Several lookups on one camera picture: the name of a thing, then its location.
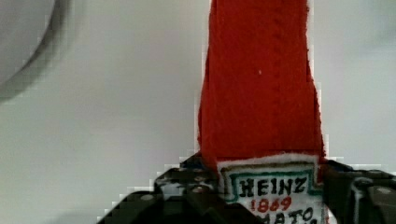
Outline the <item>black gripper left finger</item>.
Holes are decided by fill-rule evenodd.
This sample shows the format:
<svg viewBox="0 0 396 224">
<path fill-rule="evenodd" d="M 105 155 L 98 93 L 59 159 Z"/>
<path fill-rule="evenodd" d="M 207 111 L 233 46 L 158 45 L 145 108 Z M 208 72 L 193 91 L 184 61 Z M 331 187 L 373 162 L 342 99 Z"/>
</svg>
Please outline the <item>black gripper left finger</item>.
<svg viewBox="0 0 396 224">
<path fill-rule="evenodd" d="M 262 224 L 219 196 L 218 178 L 197 153 L 158 176 L 152 191 L 129 194 L 97 224 Z"/>
</svg>

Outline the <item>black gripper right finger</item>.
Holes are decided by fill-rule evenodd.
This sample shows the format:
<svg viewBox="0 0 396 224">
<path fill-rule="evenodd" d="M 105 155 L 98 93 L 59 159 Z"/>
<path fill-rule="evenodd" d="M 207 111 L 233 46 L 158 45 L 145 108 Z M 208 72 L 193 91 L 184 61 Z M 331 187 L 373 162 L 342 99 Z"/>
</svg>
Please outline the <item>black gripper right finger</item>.
<svg viewBox="0 0 396 224">
<path fill-rule="evenodd" d="M 337 161 L 326 161 L 320 171 L 323 201 L 337 224 L 396 224 L 394 175 Z"/>
</svg>

